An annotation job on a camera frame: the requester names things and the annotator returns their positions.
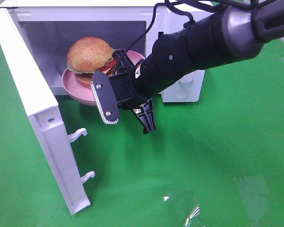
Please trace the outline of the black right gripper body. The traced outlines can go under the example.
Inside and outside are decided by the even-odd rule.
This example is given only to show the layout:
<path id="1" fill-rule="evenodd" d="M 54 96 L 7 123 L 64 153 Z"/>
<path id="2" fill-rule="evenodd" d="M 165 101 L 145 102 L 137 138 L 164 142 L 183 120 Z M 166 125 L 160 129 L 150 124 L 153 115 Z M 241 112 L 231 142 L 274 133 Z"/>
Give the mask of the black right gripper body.
<path id="1" fill-rule="evenodd" d="M 134 83 L 135 71 L 143 61 L 144 60 L 140 60 L 137 63 L 135 69 L 133 70 L 133 74 L 116 74 L 109 77 L 116 100 L 118 102 L 118 107 L 121 109 L 130 110 L 137 108 L 147 100 L 154 97 L 154 95 L 150 96 L 142 91 L 139 91 L 138 87 Z"/>

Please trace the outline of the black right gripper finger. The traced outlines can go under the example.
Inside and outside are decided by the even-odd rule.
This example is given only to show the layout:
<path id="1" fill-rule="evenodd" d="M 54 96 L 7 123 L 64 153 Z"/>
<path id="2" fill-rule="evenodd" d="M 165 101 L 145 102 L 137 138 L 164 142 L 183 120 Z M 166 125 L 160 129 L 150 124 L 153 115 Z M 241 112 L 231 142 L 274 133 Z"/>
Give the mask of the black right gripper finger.
<path id="1" fill-rule="evenodd" d="M 148 134 L 156 130 L 152 98 L 147 100 L 137 108 L 132 109 L 131 112 L 143 126 L 143 134 Z"/>
<path id="2" fill-rule="evenodd" d="M 113 53 L 113 57 L 117 60 L 116 65 L 113 67 L 113 75 L 116 74 L 133 74 L 135 64 L 128 57 L 125 49 L 116 49 Z"/>

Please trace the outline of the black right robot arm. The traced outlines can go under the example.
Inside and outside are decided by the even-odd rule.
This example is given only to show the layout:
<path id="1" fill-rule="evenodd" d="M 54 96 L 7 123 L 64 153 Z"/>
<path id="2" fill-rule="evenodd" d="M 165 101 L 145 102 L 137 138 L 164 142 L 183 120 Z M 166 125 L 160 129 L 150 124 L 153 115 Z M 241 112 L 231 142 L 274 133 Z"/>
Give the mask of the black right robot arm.
<path id="1" fill-rule="evenodd" d="M 100 107 L 107 124 L 118 122 L 119 109 L 132 111 L 144 133 L 155 129 L 152 97 L 184 75 L 256 57 L 265 43 L 284 37 L 284 0 L 219 0 L 209 6 L 199 0 L 186 4 L 210 12 L 195 21 L 177 8 L 180 1 L 164 1 L 173 13 L 187 16 L 181 31 L 161 35 L 151 54 L 109 80 L 108 107 Z"/>

